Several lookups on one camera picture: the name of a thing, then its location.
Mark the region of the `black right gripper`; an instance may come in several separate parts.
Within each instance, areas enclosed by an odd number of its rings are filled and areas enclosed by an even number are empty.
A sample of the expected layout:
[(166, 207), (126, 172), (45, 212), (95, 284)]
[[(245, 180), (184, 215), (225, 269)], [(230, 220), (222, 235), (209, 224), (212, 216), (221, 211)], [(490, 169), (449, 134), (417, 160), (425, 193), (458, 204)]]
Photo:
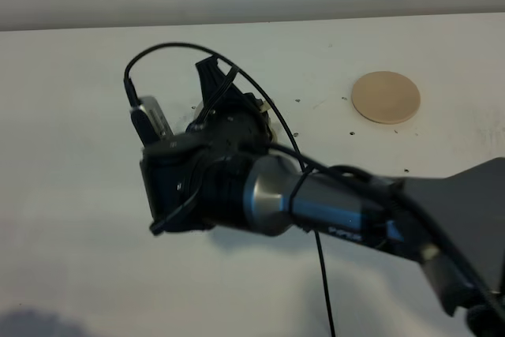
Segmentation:
[(146, 146), (140, 161), (152, 234), (251, 229), (243, 195), (256, 157), (243, 147), (270, 140), (267, 123), (258, 99), (234, 85), (236, 65), (225, 74), (210, 57), (196, 70), (203, 104), (196, 119), (207, 120), (204, 127)]

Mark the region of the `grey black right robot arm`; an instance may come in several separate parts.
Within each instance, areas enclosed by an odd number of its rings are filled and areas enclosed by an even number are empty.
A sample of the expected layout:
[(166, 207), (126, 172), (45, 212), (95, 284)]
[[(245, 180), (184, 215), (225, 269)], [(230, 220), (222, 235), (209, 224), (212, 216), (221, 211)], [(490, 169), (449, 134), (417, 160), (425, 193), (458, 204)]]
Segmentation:
[(504, 161), (442, 179), (381, 178), (324, 166), (273, 141), (275, 106), (241, 92), (212, 55), (196, 65), (203, 106), (171, 131), (154, 97), (124, 85), (143, 143), (140, 169), (154, 235), (229, 227), (327, 234), (421, 266), (443, 310), (466, 310), (476, 336), (504, 333)]

